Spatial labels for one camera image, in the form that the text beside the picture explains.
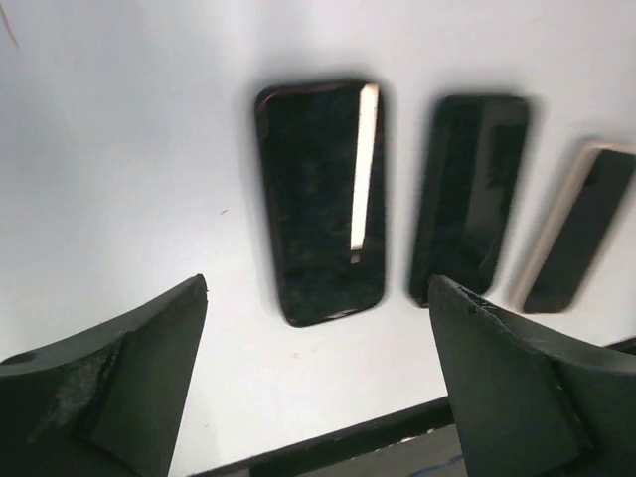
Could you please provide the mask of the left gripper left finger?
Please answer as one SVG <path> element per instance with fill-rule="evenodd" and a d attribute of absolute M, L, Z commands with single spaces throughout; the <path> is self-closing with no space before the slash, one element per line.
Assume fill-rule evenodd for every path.
<path fill-rule="evenodd" d="M 165 476 L 207 314 L 198 274 L 1 363 L 4 476 Z"/>

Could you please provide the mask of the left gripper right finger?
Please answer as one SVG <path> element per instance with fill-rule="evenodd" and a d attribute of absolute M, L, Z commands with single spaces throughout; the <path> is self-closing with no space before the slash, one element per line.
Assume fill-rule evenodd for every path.
<path fill-rule="evenodd" d="M 634 341 L 580 341 L 445 276 L 428 295 L 468 475 L 634 475 Z"/>

